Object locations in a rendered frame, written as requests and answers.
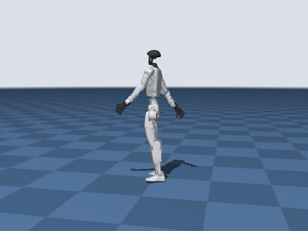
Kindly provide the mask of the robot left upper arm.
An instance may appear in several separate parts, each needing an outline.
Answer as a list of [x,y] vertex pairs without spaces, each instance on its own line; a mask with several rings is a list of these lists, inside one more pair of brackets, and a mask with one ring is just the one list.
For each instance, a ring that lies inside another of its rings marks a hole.
[[144,71],[144,75],[142,77],[142,80],[141,80],[141,91],[144,90],[145,86],[147,85],[148,83],[148,80],[150,79],[150,77],[154,74],[154,69],[152,68],[146,68],[145,71]]

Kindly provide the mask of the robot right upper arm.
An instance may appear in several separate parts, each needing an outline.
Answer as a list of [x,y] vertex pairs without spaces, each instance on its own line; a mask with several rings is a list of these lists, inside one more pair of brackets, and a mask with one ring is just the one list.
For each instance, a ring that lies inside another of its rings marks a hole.
[[165,94],[167,93],[167,87],[166,87],[166,84],[163,80],[163,77],[162,77],[162,81],[161,81],[161,91],[160,91],[161,94]]

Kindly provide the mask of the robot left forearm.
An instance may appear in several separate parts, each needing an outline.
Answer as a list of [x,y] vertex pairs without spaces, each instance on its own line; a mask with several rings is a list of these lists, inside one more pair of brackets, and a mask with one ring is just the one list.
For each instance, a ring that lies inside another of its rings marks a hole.
[[137,85],[133,93],[125,100],[126,105],[134,101],[134,99],[139,96],[141,91],[141,85]]

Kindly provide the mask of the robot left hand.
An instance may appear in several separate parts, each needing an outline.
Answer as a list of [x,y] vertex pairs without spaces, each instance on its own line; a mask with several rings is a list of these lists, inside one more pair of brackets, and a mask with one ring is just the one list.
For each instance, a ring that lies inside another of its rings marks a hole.
[[[128,103],[128,104],[126,105],[125,101],[123,101],[123,103],[117,104],[116,106],[118,106],[118,107],[115,109],[116,112],[117,112],[119,115],[121,115],[122,111],[124,111],[125,107],[128,106],[129,104],[130,104],[130,103]],[[120,112],[120,111],[121,111],[121,112]],[[119,113],[119,112],[120,112],[120,113]]]

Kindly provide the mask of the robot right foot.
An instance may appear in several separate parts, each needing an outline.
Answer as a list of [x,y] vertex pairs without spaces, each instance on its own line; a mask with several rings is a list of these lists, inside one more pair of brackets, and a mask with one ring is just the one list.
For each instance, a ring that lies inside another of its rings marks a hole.
[[[155,175],[156,174],[156,171],[153,171],[153,172],[151,172],[151,173],[149,173],[149,174],[151,174],[151,175]],[[161,175],[164,175],[164,172],[161,170]]]

